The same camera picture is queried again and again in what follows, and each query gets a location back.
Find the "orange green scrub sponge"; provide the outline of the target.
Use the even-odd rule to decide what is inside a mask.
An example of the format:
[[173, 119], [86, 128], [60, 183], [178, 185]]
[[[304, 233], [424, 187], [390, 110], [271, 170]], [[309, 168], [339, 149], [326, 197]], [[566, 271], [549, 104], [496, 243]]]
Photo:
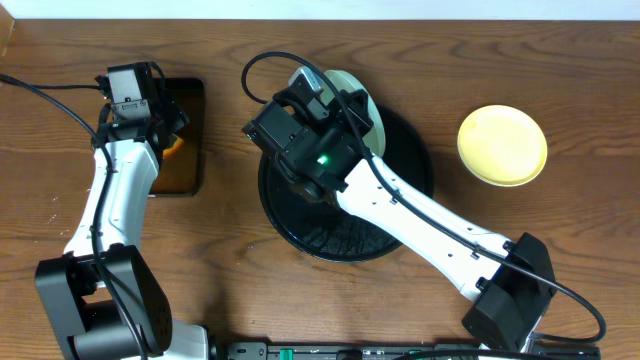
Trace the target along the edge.
[[184, 140], [178, 135], [171, 135], [169, 137], [168, 147], [162, 152], [164, 160], [173, 157], [184, 145]]

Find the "yellow plate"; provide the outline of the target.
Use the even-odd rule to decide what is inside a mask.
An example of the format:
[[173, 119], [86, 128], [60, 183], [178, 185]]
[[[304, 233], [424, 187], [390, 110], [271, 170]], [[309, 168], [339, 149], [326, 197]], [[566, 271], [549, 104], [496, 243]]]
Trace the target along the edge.
[[531, 182], [543, 171], [548, 158], [548, 144], [538, 123], [506, 105], [487, 105], [472, 111], [460, 124], [457, 150], [470, 173], [499, 187]]

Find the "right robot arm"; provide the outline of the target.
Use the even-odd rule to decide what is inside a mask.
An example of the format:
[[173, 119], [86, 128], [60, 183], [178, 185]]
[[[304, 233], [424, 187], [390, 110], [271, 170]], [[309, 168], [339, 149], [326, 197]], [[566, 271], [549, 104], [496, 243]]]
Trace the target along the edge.
[[280, 93], [298, 125], [274, 159], [294, 192], [365, 220], [439, 270], [473, 305], [466, 330], [492, 350], [526, 351], [556, 290], [546, 246], [525, 233], [511, 241], [452, 213], [402, 180], [357, 138], [378, 133], [378, 109], [364, 90], [328, 102]]

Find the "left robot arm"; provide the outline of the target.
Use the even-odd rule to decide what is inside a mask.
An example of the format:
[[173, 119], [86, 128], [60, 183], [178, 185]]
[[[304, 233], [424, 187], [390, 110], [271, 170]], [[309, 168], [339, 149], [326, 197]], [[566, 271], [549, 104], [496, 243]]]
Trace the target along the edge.
[[173, 318], [140, 252], [163, 152], [188, 118], [167, 90], [110, 100], [81, 222], [62, 256], [38, 264], [39, 298], [66, 359], [206, 359], [206, 329]]

